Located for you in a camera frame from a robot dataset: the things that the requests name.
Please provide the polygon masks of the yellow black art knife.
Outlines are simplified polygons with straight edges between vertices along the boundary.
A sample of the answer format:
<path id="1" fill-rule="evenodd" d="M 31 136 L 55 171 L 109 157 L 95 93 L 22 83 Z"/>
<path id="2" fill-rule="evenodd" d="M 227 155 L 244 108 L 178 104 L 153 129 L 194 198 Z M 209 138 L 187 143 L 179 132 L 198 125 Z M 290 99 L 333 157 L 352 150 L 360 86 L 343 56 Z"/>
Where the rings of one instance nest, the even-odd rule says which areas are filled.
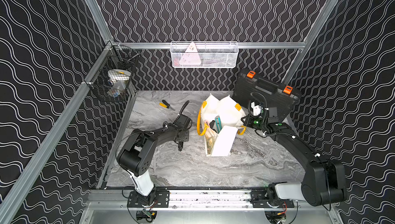
<path id="1" fill-rule="evenodd" d="M 215 130 L 215 120 L 212 120 L 212 121 L 210 122 L 209 126 L 210 126 L 210 128 L 211 128 L 213 131 L 216 131 L 216 130 Z"/>

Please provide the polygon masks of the white pouch with yellow handles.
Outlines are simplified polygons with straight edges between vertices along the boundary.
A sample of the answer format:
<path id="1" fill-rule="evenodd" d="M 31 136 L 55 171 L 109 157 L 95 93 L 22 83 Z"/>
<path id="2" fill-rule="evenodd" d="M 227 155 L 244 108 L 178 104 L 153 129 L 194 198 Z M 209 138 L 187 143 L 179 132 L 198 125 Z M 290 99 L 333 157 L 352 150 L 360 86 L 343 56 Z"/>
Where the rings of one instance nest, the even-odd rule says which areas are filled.
<path id="1" fill-rule="evenodd" d="M 203 101 L 198 112 L 196 131 L 204 137 L 207 157 L 229 155 L 236 135 L 243 135 L 246 131 L 241 120 L 245 116 L 241 105 L 229 95 L 219 100 L 210 94 Z"/>

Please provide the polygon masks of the teal utility knife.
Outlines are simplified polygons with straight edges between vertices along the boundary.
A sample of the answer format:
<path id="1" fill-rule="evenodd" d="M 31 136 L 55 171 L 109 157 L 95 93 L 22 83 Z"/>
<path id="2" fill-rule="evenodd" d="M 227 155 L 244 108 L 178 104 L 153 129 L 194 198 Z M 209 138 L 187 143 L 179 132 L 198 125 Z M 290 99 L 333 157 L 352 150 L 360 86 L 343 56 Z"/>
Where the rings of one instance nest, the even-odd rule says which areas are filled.
<path id="1" fill-rule="evenodd" d="M 222 130 L 222 124 L 221 124 L 221 119 L 220 116 L 215 117 L 215 125 L 217 128 L 217 133 L 219 133 Z"/>

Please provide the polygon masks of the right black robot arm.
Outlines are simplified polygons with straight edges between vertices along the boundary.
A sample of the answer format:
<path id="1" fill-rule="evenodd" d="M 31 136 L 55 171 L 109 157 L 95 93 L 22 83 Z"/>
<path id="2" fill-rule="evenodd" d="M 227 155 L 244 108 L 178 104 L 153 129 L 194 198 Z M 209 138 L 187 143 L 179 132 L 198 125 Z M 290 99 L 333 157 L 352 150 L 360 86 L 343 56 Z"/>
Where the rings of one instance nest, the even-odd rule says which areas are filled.
<path id="1" fill-rule="evenodd" d="M 252 92 L 247 110 L 248 114 L 241 119 L 244 126 L 254 129 L 258 136 L 270 137 L 282 145 L 304 169 L 301 183 L 270 184 L 270 199 L 302 200 L 314 207 L 347 199 L 345 167 L 341 162 L 319 154 L 288 124 L 269 122 L 269 107 L 263 94 Z"/>

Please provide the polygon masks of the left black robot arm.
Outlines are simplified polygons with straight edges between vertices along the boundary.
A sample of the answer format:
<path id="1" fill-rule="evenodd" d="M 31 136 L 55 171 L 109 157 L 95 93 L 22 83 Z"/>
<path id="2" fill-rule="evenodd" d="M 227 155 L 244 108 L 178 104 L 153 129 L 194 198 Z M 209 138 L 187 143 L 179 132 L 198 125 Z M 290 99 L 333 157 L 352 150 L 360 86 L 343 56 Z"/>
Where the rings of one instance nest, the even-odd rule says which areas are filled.
<path id="1" fill-rule="evenodd" d="M 177 118 L 172 123 L 164 122 L 161 128 L 151 131 L 133 130 L 126 137 L 125 144 L 117 154 L 117 163 L 131 176 L 135 190 L 140 196 L 151 199 L 155 192 L 149 167 L 156 148 L 167 142 L 175 142 L 181 152 L 184 143 L 189 141 L 192 119 L 183 114 L 188 104 L 189 101 L 184 103 Z"/>

